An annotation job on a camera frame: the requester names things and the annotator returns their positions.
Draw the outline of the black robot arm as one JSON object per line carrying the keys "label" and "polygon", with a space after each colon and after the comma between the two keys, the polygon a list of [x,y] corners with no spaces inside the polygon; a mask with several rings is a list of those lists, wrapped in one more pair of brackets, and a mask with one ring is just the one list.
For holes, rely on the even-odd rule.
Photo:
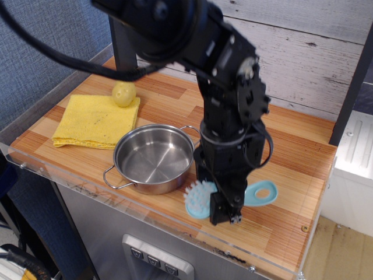
{"label": "black robot arm", "polygon": [[247,176],[266,164],[272,139],[261,118],[270,98],[259,76],[255,47],[209,1],[94,1],[128,31],[135,53],[163,67],[178,63],[196,73],[204,101],[198,180],[212,181],[210,222],[241,220]]}

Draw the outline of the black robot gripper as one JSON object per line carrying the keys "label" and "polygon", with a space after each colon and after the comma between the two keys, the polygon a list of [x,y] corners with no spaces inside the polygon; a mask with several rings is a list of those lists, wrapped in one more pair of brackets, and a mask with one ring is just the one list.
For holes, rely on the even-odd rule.
{"label": "black robot gripper", "polygon": [[213,142],[205,136],[194,152],[196,178],[213,183],[219,192],[210,195],[209,220],[213,225],[240,223],[247,176],[261,165],[265,137],[249,134],[231,142]]}

